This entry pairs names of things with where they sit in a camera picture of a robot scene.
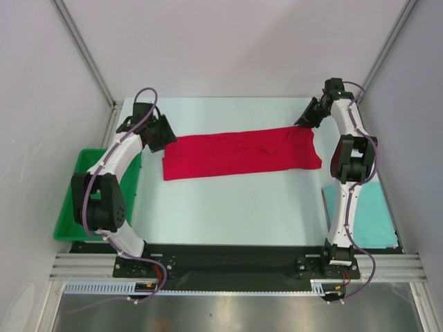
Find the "wire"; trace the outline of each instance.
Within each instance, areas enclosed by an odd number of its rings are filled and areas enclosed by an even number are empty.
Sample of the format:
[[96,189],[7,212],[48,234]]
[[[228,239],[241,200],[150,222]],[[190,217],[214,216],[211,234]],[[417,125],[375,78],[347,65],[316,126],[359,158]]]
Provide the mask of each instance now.
[[377,264],[375,263],[375,258],[368,251],[358,247],[357,244],[355,243],[354,239],[352,238],[352,235],[350,234],[350,231],[349,231],[349,214],[350,214],[351,200],[352,200],[352,195],[354,193],[354,188],[357,185],[364,185],[365,183],[368,183],[369,181],[371,181],[374,178],[375,174],[377,173],[377,170],[379,168],[379,152],[377,150],[377,146],[375,145],[375,142],[373,141],[373,139],[371,139],[371,137],[369,135],[363,133],[360,129],[357,128],[357,123],[356,123],[354,115],[352,114],[352,111],[351,111],[351,106],[357,100],[360,100],[361,98],[363,98],[363,96],[365,95],[365,93],[366,93],[365,89],[360,84],[357,84],[357,83],[354,83],[354,82],[351,82],[351,81],[343,81],[343,83],[344,84],[351,84],[351,85],[357,86],[358,88],[361,89],[361,95],[358,98],[354,98],[353,100],[351,100],[351,102],[347,106],[347,111],[348,111],[348,113],[350,115],[351,122],[352,122],[352,125],[355,128],[355,131],[357,133],[359,133],[360,135],[362,135],[364,138],[366,138],[369,141],[369,143],[372,145],[372,148],[374,149],[374,154],[375,154],[374,169],[372,170],[371,175],[369,175],[369,177],[366,180],[364,180],[362,182],[359,182],[359,183],[355,183],[353,186],[351,186],[351,188],[349,189],[350,195],[349,195],[349,198],[348,198],[347,204],[346,204],[346,214],[345,214],[346,235],[347,235],[348,239],[350,240],[351,244],[354,246],[354,248],[356,250],[358,250],[359,252],[367,255],[371,259],[371,261],[372,261],[372,271],[371,271],[370,276],[368,277],[368,280],[355,293],[352,293],[352,294],[348,295],[347,297],[345,297],[345,299],[349,299],[350,297],[353,297],[353,296],[357,295],[358,293],[360,293],[365,287],[367,287],[369,285],[369,283],[374,278],[375,270],[377,268]]
[[153,269],[157,272],[158,283],[160,283],[160,281],[161,281],[161,272],[159,270],[159,267],[157,265],[154,265]]
[[[137,122],[137,124],[135,126],[133,126],[121,139],[120,142],[117,142],[116,144],[114,144],[105,154],[105,157],[103,158],[102,164],[99,165],[97,167],[97,169],[95,170],[95,172],[92,174],[91,180],[89,180],[89,183],[87,185],[86,188],[86,192],[84,194],[84,198],[83,198],[83,205],[82,205],[82,224],[83,224],[83,229],[84,232],[89,236],[89,237],[103,237],[103,235],[99,235],[99,234],[93,234],[91,233],[91,231],[88,228],[88,223],[87,223],[87,209],[88,209],[88,202],[89,202],[89,195],[91,194],[92,191],[92,187],[94,184],[94,181],[97,179],[98,174],[100,173],[100,171],[103,169],[103,167],[106,165],[107,161],[111,158],[112,154],[117,150],[117,147],[124,141],[126,140],[132,133],[135,132],[135,130],[137,130],[151,115],[152,112],[154,112],[156,105],[157,105],[157,101],[159,99],[159,95],[157,93],[157,91],[154,88],[151,87],[147,87],[144,89],[141,89],[136,96],[134,97],[134,104],[137,102],[138,97],[140,96],[140,94],[144,91],[151,91],[154,94],[154,102],[152,103],[151,109],[147,112],[147,114],[139,121]],[[163,280],[160,283],[159,281],[159,285],[158,287],[151,293],[149,294],[147,297],[144,297],[143,299],[137,299],[134,301],[135,304],[137,303],[142,303],[147,301],[149,298],[151,298],[153,295],[155,295],[157,292],[159,292],[163,286],[165,285],[166,282],[166,277],[167,277],[167,270],[165,268],[165,266],[159,262],[159,261],[155,261],[153,259],[148,259],[148,258],[142,258],[142,257],[135,257],[131,254],[129,254],[128,252],[124,252],[121,248],[119,248],[117,246],[117,244],[115,244],[110,238],[107,238],[107,241],[109,242],[109,244],[116,250],[116,252],[118,253],[119,256],[125,256],[127,258],[130,259],[135,259],[137,261],[144,261],[147,263],[151,263],[151,264],[155,264],[158,267],[161,268],[161,270],[163,271]],[[102,300],[99,302],[96,302],[94,304],[90,304],[87,306],[83,306],[82,308],[79,309],[75,309],[74,311],[70,311],[70,313],[77,313],[78,311],[82,311],[84,309],[88,309],[91,308],[95,305],[101,304],[101,303],[105,303],[108,301],[111,301],[113,299],[123,299],[123,297],[111,297],[110,299],[106,299],[106,300]]]
[[348,282],[345,283],[344,286],[347,286],[351,283],[351,276],[346,270],[343,271],[343,279],[345,279],[345,277],[347,277]]

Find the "metal floor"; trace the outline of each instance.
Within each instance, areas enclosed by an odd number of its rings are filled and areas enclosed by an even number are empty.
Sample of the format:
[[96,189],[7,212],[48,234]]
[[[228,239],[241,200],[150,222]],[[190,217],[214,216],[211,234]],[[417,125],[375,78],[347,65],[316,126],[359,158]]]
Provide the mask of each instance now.
[[345,305],[317,297],[164,295],[138,306],[116,300],[69,313],[104,298],[64,295],[53,332],[423,331],[409,284],[371,284]]

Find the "metal frame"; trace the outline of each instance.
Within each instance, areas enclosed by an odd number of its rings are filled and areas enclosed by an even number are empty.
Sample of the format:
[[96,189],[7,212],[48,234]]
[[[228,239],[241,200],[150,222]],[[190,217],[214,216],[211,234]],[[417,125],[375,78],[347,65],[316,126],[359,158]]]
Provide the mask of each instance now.
[[[70,35],[75,47],[79,51],[80,56],[84,60],[85,66],[91,73],[94,81],[98,85],[103,98],[107,101],[111,108],[111,114],[107,121],[107,128],[102,139],[102,147],[108,147],[109,142],[114,135],[116,121],[121,112],[123,102],[115,102],[112,98],[111,92],[106,85],[95,61],[87,45],[85,44],[78,27],[76,26],[68,8],[63,0],[51,0],[56,12],[58,13],[62,23],[64,24],[68,34]],[[374,78],[383,66],[387,56],[390,53],[393,45],[401,34],[404,26],[411,16],[413,10],[417,5],[418,0],[408,0],[399,15],[394,27],[390,31],[383,48],[377,56],[368,76],[366,77],[363,87],[368,89],[374,82]],[[362,255],[357,255],[357,260],[362,274],[361,280],[354,280],[353,282],[364,282],[372,270],[372,262]],[[411,290],[415,298],[417,310],[422,321],[425,332],[441,331],[442,323],[438,314],[435,312],[435,305],[431,298],[431,292],[427,284],[426,275],[423,270],[421,261],[418,255],[375,255],[377,270],[373,282],[410,282]],[[112,272],[115,264],[115,254],[59,254],[55,259],[55,264],[51,272],[50,281],[48,285],[48,296],[42,311],[38,331],[50,331],[55,323],[58,306],[63,294],[64,287],[72,280],[96,280],[96,281],[140,281],[141,279],[114,279]],[[318,285],[320,283],[330,282],[328,280],[312,280],[313,290],[318,292]],[[297,292],[287,293],[243,293],[237,292],[235,294],[220,292],[162,292],[162,294],[182,294],[182,295],[268,295],[268,296],[294,296]]]
[[49,282],[48,296],[46,298],[37,332],[49,332],[53,330],[65,284],[65,281]]
[[389,33],[387,40],[385,41],[385,44],[381,48],[380,53],[377,55],[377,58],[372,65],[368,76],[366,76],[365,80],[363,81],[362,86],[365,90],[368,90],[374,82],[377,73],[380,71],[381,67],[385,63],[386,58],[388,57],[390,51],[392,50],[392,47],[395,45],[395,42],[403,31],[409,17],[412,15],[418,1],[419,0],[408,0],[408,2],[404,5],[400,15],[397,18],[397,21],[395,22],[392,30]]
[[[148,279],[114,278],[116,254],[58,254],[49,279],[51,281],[122,281],[141,282]],[[353,282],[365,282],[372,271],[372,261],[365,255],[356,255],[362,278]],[[419,255],[374,255],[377,269],[372,282],[427,282]],[[316,279],[318,283],[336,282]]]
[[438,332],[443,329],[441,317],[435,312],[435,303],[431,297],[429,284],[410,284],[415,305],[422,321],[424,332]]
[[69,13],[68,8],[63,0],[51,0],[54,5],[55,11],[57,12],[60,20],[64,24],[69,37],[71,37],[72,42],[77,48],[80,56],[82,57],[85,66],[88,68],[89,72],[92,75],[92,78],[96,82],[98,88],[100,89],[103,98],[107,101],[108,105],[113,108],[115,105],[114,99],[112,98],[111,91],[106,85],[105,80],[103,79],[102,74],[98,70],[97,64],[92,58],[91,52],[89,52],[88,47],[86,46],[80,31],[77,28],[71,14]]

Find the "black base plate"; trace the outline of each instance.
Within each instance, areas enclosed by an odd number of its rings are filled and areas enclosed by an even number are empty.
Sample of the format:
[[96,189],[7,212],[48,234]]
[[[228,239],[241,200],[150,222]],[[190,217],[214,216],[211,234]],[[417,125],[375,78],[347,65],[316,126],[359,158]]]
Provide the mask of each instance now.
[[[168,279],[174,277],[175,261],[173,256],[150,257],[150,259],[159,261],[167,267]],[[155,278],[156,272],[152,270],[153,265],[153,263],[117,256],[112,276],[114,278]]]
[[[310,257],[313,261],[305,262],[305,271],[302,279],[297,257],[318,255],[323,252],[323,246],[209,246],[209,245],[177,245],[177,244],[150,244],[146,252],[173,258],[172,271],[168,269],[168,281],[164,289],[171,291],[310,291],[312,272],[316,272],[314,279],[326,279],[319,269],[312,268],[317,257]],[[401,254],[401,248],[372,249],[371,254]],[[75,242],[71,253],[116,253],[108,243]],[[152,267],[141,262],[131,262],[121,259],[116,261],[119,269],[114,269],[114,276],[133,278],[155,278]],[[162,261],[168,268],[170,262]],[[357,270],[347,270],[352,279],[359,279]],[[343,276],[337,273],[337,284],[343,284]]]
[[322,266],[320,257],[297,258],[298,278],[307,279],[337,279],[343,280],[343,271],[349,273],[351,279],[360,279],[360,270],[356,258],[352,260],[351,266]]

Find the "teal cloth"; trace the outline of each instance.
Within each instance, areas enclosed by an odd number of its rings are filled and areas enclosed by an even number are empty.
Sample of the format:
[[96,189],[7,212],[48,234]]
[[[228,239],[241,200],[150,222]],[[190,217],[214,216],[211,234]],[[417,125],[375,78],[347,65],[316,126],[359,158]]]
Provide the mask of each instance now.
[[[323,188],[326,209],[331,223],[334,220],[335,185]],[[397,247],[397,237],[390,220],[380,183],[366,183],[361,188],[354,224],[354,240],[361,248]]]

